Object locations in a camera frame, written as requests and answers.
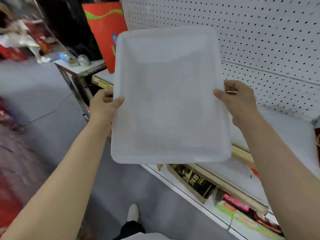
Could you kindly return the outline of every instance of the white pegboard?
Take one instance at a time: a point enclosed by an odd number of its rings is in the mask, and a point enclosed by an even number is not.
[[[320,115],[320,0],[122,0],[128,28],[207,25],[226,79],[259,103],[308,121]]]

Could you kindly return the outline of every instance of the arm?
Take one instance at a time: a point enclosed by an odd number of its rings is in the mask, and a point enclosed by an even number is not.
[[[90,102],[90,121],[56,170],[31,198],[2,240],[76,239],[94,184],[116,109],[112,89],[100,90]]]
[[[290,240],[317,239],[320,180],[311,173],[259,113],[253,90],[240,81],[226,80],[228,95],[214,90],[233,116],[257,166],[270,206]]]

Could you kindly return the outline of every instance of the green stripe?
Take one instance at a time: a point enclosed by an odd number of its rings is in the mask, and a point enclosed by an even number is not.
[[[108,16],[111,13],[120,13],[120,14],[123,15],[123,12],[122,12],[121,9],[113,9],[110,12],[108,12],[107,14],[102,15],[102,16],[96,16],[96,15],[90,13],[90,12],[87,12],[86,10],[84,11],[84,13],[85,13],[85,16],[87,17],[87,19],[91,19],[91,20],[103,19],[104,17]]]

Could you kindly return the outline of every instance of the forearm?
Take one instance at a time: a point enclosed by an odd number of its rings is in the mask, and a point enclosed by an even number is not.
[[[76,238],[110,129],[88,123],[3,240]]]
[[[257,112],[239,127],[266,196],[288,239],[315,239],[320,181]]]

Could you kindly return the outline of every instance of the shoe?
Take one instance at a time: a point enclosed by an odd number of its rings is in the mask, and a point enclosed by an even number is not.
[[[138,222],[138,220],[139,220],[139,208],[136,204],[132,204],[128,212],[127,222],[130,222],[130,221]]]

